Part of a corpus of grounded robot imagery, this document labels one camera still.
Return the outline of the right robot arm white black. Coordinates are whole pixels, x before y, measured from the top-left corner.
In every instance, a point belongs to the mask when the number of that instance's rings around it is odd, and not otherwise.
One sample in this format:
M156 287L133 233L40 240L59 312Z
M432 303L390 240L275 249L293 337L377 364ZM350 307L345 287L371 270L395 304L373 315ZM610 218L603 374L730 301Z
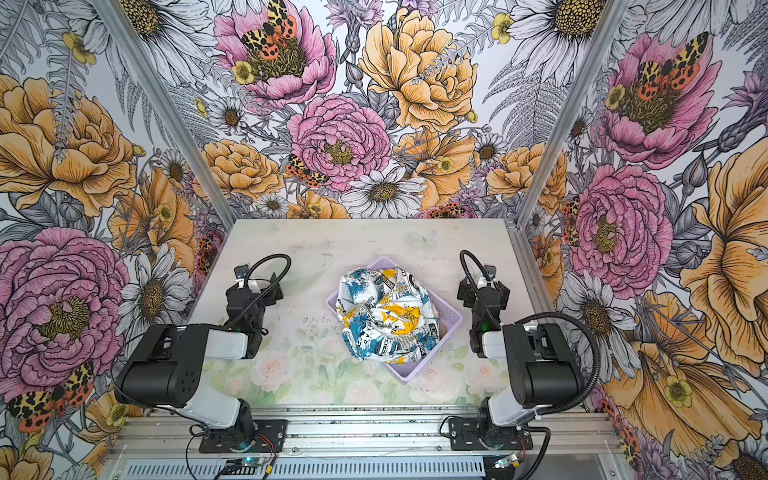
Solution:
M531 421L573 408L594 388L594 378L582 373L561 327L543 322L543 313L499 322L509 294L497 281L478 286L467 277L459 283L457 299L472 313L470 349L480 358L505 361L509 383L482 401L474 424L450 422L454 450L528 449Z

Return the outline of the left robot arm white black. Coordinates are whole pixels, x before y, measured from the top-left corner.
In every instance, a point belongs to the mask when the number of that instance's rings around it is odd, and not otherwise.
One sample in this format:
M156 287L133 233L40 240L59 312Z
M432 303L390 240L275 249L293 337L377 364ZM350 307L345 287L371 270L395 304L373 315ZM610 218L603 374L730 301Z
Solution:
M207 360L253 359L268 330L264 314L283 298L279 276L254 291L240 279L227 291L229 319L223 325L156 325L139 337L114 381L121 403L170 410L202 425L207 438L244 451L257 438L247 401L225 395L202 380Z

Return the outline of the green circuit board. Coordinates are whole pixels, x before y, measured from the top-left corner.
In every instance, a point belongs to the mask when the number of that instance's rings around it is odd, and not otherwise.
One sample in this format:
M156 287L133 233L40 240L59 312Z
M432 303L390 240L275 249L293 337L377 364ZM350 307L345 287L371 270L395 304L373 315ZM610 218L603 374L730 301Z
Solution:
M221 471L223 476L269 476L272 473L272 462L266 458L246 457L228 463Z

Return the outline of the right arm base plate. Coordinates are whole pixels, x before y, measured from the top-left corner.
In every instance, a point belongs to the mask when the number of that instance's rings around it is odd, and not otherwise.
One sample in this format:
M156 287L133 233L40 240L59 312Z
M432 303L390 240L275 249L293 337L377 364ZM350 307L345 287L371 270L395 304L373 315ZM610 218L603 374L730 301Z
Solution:
M445 432L453 451L532 450L532 437L514 427L484 424L477 418L448 417Z

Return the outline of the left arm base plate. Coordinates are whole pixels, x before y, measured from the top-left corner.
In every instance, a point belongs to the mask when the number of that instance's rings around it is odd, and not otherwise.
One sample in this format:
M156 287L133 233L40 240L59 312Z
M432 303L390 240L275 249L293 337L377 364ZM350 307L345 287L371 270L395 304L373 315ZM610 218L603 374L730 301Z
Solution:
M215 429L201 440L198 451L202 454L280 453L283 449L287 425L286 420L255 420L254 438L250 441L245 440L236 426Z

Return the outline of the aluminium mounting rail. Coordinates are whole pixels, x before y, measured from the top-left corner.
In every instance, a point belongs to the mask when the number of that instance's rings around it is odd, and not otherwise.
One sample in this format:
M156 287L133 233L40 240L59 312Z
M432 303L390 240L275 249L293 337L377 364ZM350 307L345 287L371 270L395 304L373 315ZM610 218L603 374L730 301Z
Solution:
M477 409L466 405L328 406L288 405L255 408L256 420L285 420L284 457L339 458L343 456L451 455L449 416L474 418ZM618 437L603 414L580 409L543 417L536 423L551 430L550 454L613 454ZM110 460L213 459L199 452L200 441L190 423L175 415L153 413L132 418L118 433Z

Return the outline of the left aluminium frame post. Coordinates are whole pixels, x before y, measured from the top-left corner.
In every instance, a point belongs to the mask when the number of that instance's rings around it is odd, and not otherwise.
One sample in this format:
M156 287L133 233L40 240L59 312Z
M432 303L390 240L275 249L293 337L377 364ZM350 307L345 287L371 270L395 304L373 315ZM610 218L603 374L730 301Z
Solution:
M230 231L237 217L216 183L202 157L191 132L176 108L163 80L155 69L151 55L135 33L120 1L96 1L94 8L104 22L115 44L134 69L136 79L153 103L163 124L168 128L176 147L184 155L200 186L207 195L226 231Z

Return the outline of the aluminium frame post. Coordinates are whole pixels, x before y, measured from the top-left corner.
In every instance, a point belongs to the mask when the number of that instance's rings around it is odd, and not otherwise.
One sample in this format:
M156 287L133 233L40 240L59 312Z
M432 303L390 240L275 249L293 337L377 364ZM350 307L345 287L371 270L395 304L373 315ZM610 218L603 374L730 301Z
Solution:
M104 22L115 44L134 69L136 79L153 103L163 124L168 128L176 147L184 155L200 186L207 195L226 231L230 231L237 217L216 183L202 157L191 132L176 108L163 80L155 69L151 55L135 33L120 1L96 1L94 8Z
M543 193L547 179L557 163L566 136L578 116L581 104L594 83L597 72L605 57L609 55L612 42L618 35L621 22L629 8L628 1L608 1L597 24L587 55L573 79L573 84L555 122L546 148L541 156L539 168L532 177L525 193L524 202L515 222L522 230L527 224L538 199Z

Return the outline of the right aluminium frame post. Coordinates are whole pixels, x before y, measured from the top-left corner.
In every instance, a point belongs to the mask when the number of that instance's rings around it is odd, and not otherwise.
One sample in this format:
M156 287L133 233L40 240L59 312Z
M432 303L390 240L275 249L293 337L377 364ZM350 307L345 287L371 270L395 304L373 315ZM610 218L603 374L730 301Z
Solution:
M515 222L522 230L527 224L538 199L543 193L547 179L557 163L566 136L578 116L581 104L594 83L597 72L605 57L609 55L612 42L618 35L621 22L629 8L628 1L608 1L597 24L587 55L573 79L573 84L555 122L546 148L541 156L539 168L532 177L525 193L524 202Z

